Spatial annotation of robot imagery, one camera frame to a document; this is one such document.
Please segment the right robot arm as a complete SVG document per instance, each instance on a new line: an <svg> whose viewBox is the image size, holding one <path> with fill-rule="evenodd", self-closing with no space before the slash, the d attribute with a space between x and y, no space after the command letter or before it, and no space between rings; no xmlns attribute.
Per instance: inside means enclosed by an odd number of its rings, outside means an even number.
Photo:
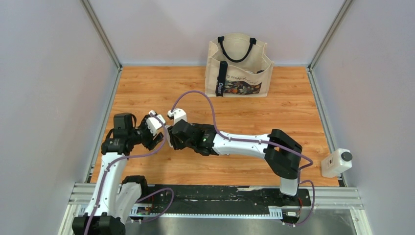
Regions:
<svg viewBox="0 0 415 235"><path fill-rule="evenodd" d="M214 125L180 120L168 127L169 142L175 150L190 148L202 155L244 155L263 159L280 177L280 201L291 205L299 198L298 175L302 146L279 129L263 135L217 132Z"/></svg>

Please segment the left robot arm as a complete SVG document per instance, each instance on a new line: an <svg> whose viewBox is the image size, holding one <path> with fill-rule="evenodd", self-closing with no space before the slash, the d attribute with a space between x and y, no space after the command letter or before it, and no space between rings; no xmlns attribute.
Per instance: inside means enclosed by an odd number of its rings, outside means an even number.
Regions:
<svg viewBox="0 0 415 235"><path fill-rule="evenodd" d="M165 142L159 130L165 129L166 121L150 111L140 123L131 113L116 114L113 124L101 145L101 167L92 198L83 215L72 222L75 235L124 235L135 202L149 198L144 176L121 177L135 145L149 150L145 156L159 151L158 143Z"/></svg>

